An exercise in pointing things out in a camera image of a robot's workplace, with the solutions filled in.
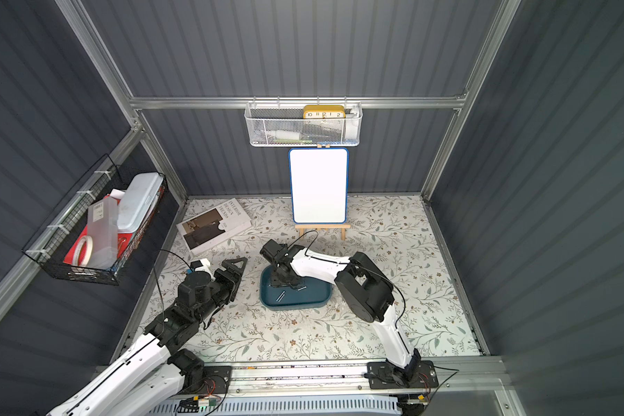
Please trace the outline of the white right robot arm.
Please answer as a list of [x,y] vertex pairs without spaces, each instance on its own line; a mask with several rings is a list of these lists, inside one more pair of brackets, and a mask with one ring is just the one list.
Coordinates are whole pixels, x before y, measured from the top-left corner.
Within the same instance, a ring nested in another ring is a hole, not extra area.
[[395,285],[366,254],[357,251],[350,257],[334,257],[273,239],[260,254],[270,263],[270,283],[274,287],[299,289],[306,278],[336,286],[351,311],[373,326],[384,347],[392,373],[382,379],[401,387],[410,384],[421,354],[399,326]]

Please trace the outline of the teal plastic tray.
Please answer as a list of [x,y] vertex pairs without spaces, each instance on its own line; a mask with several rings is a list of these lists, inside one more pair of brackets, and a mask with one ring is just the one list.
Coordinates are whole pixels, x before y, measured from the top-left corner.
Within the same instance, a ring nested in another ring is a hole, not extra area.
[[[303,279],[303,285],[307,286],[307,289],[303,291],[297,291],[290,287],[271,287],[270,272],[270,266],[263,270],[259,291],[259,299],[262,305],[269,310],[288,311],[321,308],[331,298],[332,284],[311,277]],[[276,300],[283,291],[286,295],[280,303],[277,303]]]

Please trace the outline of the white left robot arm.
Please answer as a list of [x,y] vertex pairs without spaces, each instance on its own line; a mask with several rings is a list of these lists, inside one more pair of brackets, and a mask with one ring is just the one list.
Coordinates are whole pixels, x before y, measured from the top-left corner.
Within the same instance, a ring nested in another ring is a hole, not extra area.
[[145,414],[172,395],[197,393],[211,376],[184,345],[235,300],[246,265],[246,258],[227,259],[211,273],[207,260],[194,261],[173,303],[119,358],[49,414]]

